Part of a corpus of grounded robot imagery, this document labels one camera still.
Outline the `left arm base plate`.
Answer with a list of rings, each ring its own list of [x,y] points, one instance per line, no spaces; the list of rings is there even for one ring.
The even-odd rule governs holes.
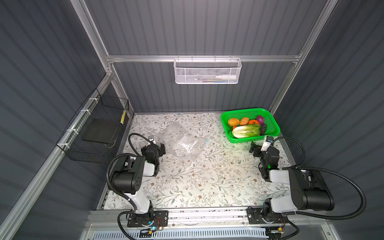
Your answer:
[[[147,214],[129,214],[128,228],[167,227],[169,211],[154,211]]]

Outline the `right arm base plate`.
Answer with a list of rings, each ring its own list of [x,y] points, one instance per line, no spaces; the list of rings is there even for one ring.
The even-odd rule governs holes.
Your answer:
[[[250,224],[282,224],[285,225],[286,221],[281,214],[268,212],[262,207],[247,207],[247,217]]]

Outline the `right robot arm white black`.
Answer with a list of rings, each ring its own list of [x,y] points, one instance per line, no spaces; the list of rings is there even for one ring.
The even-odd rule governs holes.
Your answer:
[[[271,142],[261,146],[251,142],[250,153],[260,159],[258,169],[266,182],[288,185],[290,194],[282,198],[267,198],[261,214],[265,220],[276,214],[299,210],[332,211],[334,198],[323,176],[317,170],[299,170],[296,168],[279,169],[280,151]]]

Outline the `clear zip top bag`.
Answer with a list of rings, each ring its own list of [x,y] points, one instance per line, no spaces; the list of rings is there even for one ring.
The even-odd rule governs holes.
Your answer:
[[[198,158],[208,144],[208,139],[191,134],[181,124],[171,122],[157,136],[165,145],[167,154],[171,154],[185,168],[195,167]]]

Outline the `toy potato yellow brown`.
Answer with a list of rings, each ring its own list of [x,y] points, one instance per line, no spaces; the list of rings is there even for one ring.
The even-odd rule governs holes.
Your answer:
[[[231,118],[231,119],[228,120],[228,124],[231,127],[238,126],[240,124],[240,120],[237,119],[237,118]]]

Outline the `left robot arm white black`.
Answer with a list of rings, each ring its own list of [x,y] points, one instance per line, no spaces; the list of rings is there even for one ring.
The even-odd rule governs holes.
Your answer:
[[[145,197],[141,185],[144,177],[157,176],[160,158],[166,154],[166,148],[164,144],[149,144],[141,151],[141,156],[123,153],[110,162],[106,173],[107,186],[133,206],[132,214],[153,219],[153,204]]]

